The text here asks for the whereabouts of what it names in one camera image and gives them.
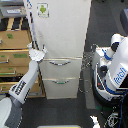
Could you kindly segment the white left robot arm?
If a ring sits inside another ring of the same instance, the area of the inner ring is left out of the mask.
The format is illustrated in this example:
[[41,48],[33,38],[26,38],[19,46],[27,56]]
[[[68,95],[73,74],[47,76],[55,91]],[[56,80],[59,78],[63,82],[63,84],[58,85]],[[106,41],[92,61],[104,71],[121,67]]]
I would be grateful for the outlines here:
[[28,45],[29,63],[28,72],[20,81],[9,89],[9,96],[0,100],[0,128],[18,128],[22,119],[22,105],[33,87],[38,74],[39,63],[44,59],[47,49],[36,50],[32,44]]

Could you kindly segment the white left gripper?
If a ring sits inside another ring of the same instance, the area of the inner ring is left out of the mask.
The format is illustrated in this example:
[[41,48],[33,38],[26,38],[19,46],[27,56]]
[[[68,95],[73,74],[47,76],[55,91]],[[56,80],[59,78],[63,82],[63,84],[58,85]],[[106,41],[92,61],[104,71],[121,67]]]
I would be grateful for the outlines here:
[[45,47],[45,45],[43,45],[42,47],[42,51],[39,51],[39,50],[36,50],[36,49],[32,49],[32,42],[29,43],[27,45],[28,49],[29,49],[29,56],[30,58],[33,60],[33,61],[36,61],[36,62],[41,62],[44,57],[45,57],[45,54],[47,54],[47,48]]

